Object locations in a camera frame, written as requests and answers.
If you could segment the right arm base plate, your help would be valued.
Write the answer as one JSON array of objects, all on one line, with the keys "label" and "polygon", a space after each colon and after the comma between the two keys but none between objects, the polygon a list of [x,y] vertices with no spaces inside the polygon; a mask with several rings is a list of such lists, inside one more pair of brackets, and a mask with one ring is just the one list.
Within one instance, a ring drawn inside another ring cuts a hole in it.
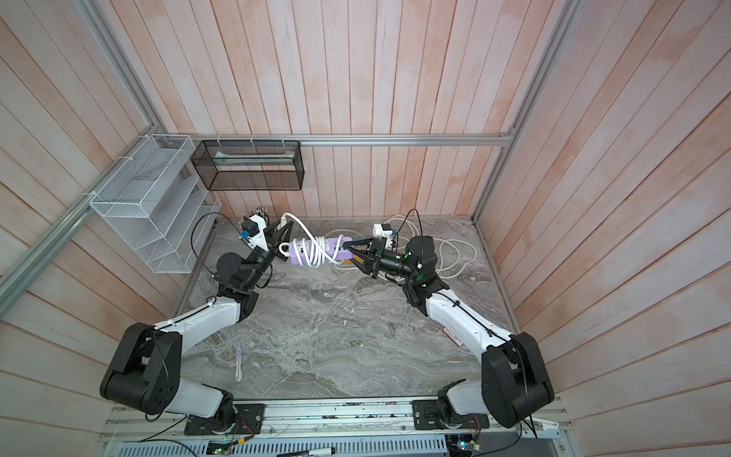
[{"label": "right arm base plate", "polygon": [[470,428],[482,431],[489,428],[485,414],[459,414],[444,399],[415,400],[411,402],[416,430],[447,430]]}]

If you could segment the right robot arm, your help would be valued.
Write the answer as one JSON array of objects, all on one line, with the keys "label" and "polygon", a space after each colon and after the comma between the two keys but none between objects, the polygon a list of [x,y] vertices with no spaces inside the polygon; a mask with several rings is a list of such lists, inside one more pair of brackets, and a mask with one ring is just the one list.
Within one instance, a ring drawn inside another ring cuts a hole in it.
[{"label": "right robot arm", "polygon": [[434,414],[445,426],[473,415],[491,415],[505,428],[530,418],[555,400],[537,341],[489,322],[458,297],[438,275],[434,240],[416,236],[404,253],[386,247],[383,238],[348,241],[353,264],[373,278],[381,272],[402,280],[409,305],[443,325],[481,365],[481,380],[455,381],[442,388]]}]

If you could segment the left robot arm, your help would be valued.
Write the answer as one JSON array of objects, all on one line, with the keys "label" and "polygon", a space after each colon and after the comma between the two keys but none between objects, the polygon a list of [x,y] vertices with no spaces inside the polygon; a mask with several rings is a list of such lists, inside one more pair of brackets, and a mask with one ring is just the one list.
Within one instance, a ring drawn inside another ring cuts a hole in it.
[{"label": "left robot arm", "polygon": [[182,357],[222,329],[237,325],[253,313],[265,287],[262,276],[282,258],[291,240],[291,223],[268,225],[258,216],[243,223],[240,235],[251,248],[248,257],[223,254],[216,263],[218,291],[201,307],[181,316],[128,327],[101,381],[100,395],[148,416],[178,413],[214,434],[226,434],[240,423],[230,392],[197,384],[181,375]]}]

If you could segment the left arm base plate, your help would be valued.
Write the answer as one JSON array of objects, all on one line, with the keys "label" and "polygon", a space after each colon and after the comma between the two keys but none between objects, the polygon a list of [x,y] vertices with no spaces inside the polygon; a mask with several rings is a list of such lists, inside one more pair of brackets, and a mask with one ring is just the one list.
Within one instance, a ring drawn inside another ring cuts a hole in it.
[{"label": "left arm base plate", "polygon": [[192,416],[184,428],[184,436],[259,434],[265,416],[265,404],[228,404],[211,418]]}]

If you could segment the purple power strip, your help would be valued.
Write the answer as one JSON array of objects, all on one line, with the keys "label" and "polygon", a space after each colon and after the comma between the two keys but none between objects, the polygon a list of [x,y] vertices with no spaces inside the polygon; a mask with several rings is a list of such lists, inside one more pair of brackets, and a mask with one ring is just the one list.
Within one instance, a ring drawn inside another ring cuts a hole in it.
[{"label": "purple power strip", "polygon": [[339,235],[335,238],[305,237],[291,241],[291,264],[319,268],[325,264],[342,265],[354,254],[343,247],[351,238]]}]

